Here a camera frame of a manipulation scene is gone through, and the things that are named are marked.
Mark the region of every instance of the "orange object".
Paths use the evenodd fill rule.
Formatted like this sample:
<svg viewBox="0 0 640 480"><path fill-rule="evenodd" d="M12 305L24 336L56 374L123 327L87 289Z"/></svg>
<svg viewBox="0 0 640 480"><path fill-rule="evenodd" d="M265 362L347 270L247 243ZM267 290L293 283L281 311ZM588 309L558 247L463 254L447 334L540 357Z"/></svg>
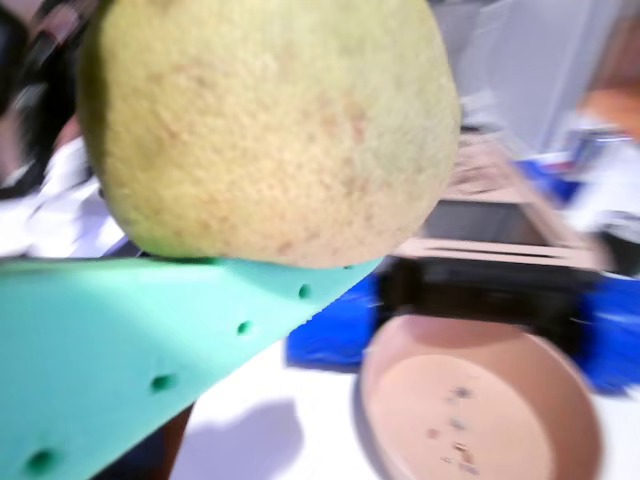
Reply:
<svg viewBox="0 0 640 480"><path fill-rule="evenodd" d="M361 388L394 480L597 478L600 427L579 373L516 327L397 317L374 339Z"/></svg>

